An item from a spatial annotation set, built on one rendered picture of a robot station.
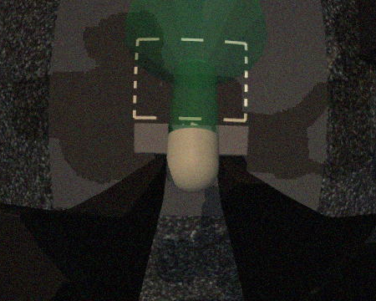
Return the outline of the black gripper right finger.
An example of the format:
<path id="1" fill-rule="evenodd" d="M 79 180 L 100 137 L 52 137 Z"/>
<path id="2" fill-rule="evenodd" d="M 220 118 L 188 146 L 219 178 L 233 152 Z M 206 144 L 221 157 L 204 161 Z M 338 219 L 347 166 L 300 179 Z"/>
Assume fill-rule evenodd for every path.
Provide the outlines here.
<path id="1" fill-rule="evenodd" d="M 312 301 L 352 258 L 376 252 L 376 214 L 326 217 L 229 160 L 218 190 L 245 301 Z"/>

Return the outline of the green glass bottle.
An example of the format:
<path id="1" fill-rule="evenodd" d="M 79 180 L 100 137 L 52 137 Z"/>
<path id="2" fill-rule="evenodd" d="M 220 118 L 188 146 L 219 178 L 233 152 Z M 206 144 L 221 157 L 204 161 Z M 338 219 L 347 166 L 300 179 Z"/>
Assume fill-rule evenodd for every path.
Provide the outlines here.
<path id="1" fill-rule="evenodd" d="M 218 84 L 262 57 L 268 30 L 259 0 L 132 0 L 125 46 L 135 63 L 171 84 L 167 174 L 201 193 L 219 166 Z"/>

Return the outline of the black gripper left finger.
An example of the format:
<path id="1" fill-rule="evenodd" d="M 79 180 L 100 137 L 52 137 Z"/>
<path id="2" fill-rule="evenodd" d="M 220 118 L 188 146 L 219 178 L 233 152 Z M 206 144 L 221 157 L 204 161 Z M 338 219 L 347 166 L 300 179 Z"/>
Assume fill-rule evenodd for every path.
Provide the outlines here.
<path id="1" fill-rule="evenodd" d="M 138 301 L 166 167 L 158 156 L 65 211 L 0 202 L 0 261 L 64 278 L 85 301 Z"/>

